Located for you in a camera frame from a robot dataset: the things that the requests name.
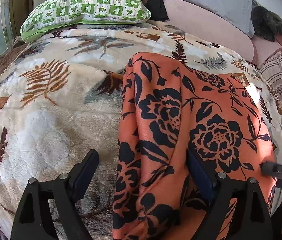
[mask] bed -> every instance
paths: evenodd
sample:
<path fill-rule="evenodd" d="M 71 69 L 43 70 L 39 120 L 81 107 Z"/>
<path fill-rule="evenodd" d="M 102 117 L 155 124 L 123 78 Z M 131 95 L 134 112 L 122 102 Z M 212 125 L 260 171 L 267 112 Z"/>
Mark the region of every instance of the bed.
<path fill-rule="evenodd" d="M 54 179 L 70 171 L 89 149 L 96 149 L 100 165 L 76 207 L 93 239 L 113 239 L 124 67 L 138 52 L 174 58 L 190 70 L 235 73 L 243 83 L 248 82 L 247 91 L 255 95 L 253 100 L 270 133 L 275 160 L 282 164 L 282 102 L 258 69 L 247 63 L 254 57 L 251 40 L 198 6 L 181 0 L 164 1 L 170 22 L 110 29 L 72 25 L 52 30 L 2 58 L 0 237 L 9 239 L 14 214 L 30 177 L 39 181 Z M 206 15 L 213 31 L 201 34 L 204 37 L 200 33 L 195 36 L 193 32 L 198 29 L 190 28 L 191 23 L 198 23 L 194 18 L 178 25 L 173 19 L 180 16 L 178 6 Z M 214 26 L 228 31 L 220 34 Z M 269 211 L 273 213 L 281 202 L 282 190 L 276 190 L 268 200 Z M 53 202 L 50 209 L 58 237 L 66 239 Z"/>

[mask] fleece blanket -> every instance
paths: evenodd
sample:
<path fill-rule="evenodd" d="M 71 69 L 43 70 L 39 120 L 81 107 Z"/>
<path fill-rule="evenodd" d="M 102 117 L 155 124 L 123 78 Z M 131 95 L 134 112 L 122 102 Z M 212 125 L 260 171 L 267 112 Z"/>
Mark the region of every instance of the fleece blanket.
<path fill-rule="evenodd" d="M 267 126 L 276 162 L 282 164 L 282 103 L 234 51 L 174 26 L 56 30 L 30 43 L 0 76 L 0 230 L 5 236 L 10 236 L 30 177 L 55 179 L 96 149 L 100 165 L 76 206 L 94 239 L 112 239 L 122 71 L 138 52 L 174 58 L 207 73 L 210 84 L 215 81 L 209 74 L 236 73 Z M 240 107 L 234 98 L 231 110 L 239 112 Z M 276 190 L 272 212 L 281 201 L 282 190 Z M 53 201 L 50 208 L 59 238 L 66 239 Z"/>

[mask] leaf pattern blanket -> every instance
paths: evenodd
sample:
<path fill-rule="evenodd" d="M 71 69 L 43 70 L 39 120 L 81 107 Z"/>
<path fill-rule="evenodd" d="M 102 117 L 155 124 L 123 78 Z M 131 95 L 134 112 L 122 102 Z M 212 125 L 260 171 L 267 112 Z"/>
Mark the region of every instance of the leaf pattern blanket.
<path fill-rule="evenodd" d="M 145 23 L 87 29 L 74 25 L 30 43 L 0 76 L 0 230 L 5 236 L 10 236 L 30 177 L 55 179 L 70 171 L 89 149 L 96 149 L 100 165 L 76 207 L 94 239 L 113 239 L 123 71 L 139 52 L 157 53 L 179 61 L 190 72 L 201 71 L 207 87 L 218 83 L 214 74 L 235 76 L 253 99 L 268 129 L 275 160 L 282 164 L 282 103 L 237 53 L 174 26 Z M 157 84 L 169 82 L 154 70 Z M 236 97 L 230 100 L 233 114 L 240 113 L 240 102 Z M 193 108 L 192 100 L 187 104 Z M 255 152 L 253 142 L 249 147 Z M 275 190 L 269 200 L 272 212 L 281 201 L 282 190 Z M 53 201 L 50 208 L 59 238 L 66 239 Z"/>

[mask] metal screw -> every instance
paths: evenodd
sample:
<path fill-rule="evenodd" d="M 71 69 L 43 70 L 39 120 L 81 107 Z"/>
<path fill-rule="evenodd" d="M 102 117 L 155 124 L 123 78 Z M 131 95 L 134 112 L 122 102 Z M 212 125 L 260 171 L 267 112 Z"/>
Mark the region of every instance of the metal screw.
<path fill-rule="evenodd" d="M 256 184 L 257 183 L 257 180 L 253 177 L 249 178 L 249 181 L 253 184 Z"/>
<path fill-rule="evenodd" d="M 65 172 L 65 173 L 61 173 L 59 178 L 60 179 L 66 179 L 68 177 L 68 174 Z"/>
<path fill-rule="evenodd" d="M 226 174 L 225 174 L 224 172 L 219 172 L 219 173 L 218 173 L 218 177 L 219 177 L 220 179 L 225 179 L 225 178 L 226 178 Z"/>
<path fill-rule="evenodd" d="M 29 183 L 29 184 L 33 184 L 33 183 L 36 182 L 36 180 L 37 180 L 36 178 L 33 178 L 33 177 L 32 177 L 32 178 L 30 178 L 30 179 L 28 180 L 28 183 Z"/>

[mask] dark fur item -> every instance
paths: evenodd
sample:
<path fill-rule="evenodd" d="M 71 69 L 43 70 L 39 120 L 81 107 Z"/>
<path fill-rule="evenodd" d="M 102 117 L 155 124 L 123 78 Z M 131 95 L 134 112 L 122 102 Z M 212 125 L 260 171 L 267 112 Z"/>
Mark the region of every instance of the dark fur item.
<path fill-rule="evenodd" d="M 252 9 L 251 20 L 255 35 L 262 39 L 274 42 L 277 34 L 282 35 L 282 19 L 260 5 Z"/>

